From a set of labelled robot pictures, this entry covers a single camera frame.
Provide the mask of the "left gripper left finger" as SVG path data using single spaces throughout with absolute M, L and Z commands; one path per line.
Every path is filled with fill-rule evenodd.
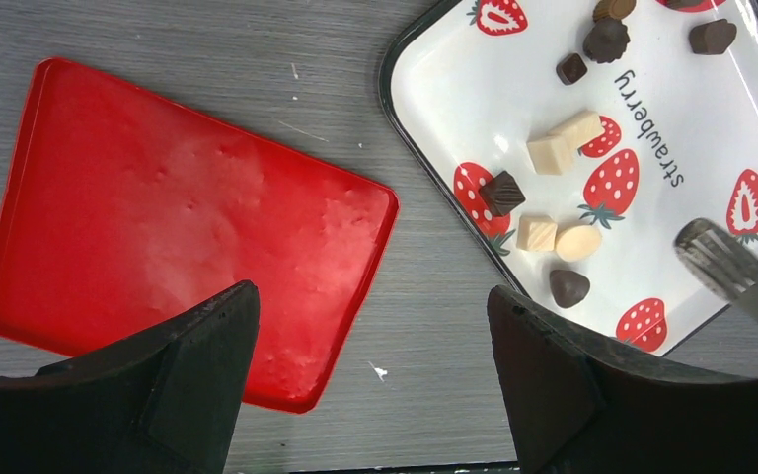
M 0 376 L 0 473 L 219 473 L 260 327 L 236 283 L 26 377 Z

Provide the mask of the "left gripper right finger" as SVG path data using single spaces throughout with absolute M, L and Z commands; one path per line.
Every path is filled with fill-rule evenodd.
M 487 315 L 524 473 L 758 473 L 758 378 L 650 355 L 499 285 Z

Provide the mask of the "metal tongs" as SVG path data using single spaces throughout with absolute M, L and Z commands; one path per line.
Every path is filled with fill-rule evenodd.
M 683 266 L 708 290 L 758 323 L 758 258 L 707 218 L 685 224 L 673 241 Z

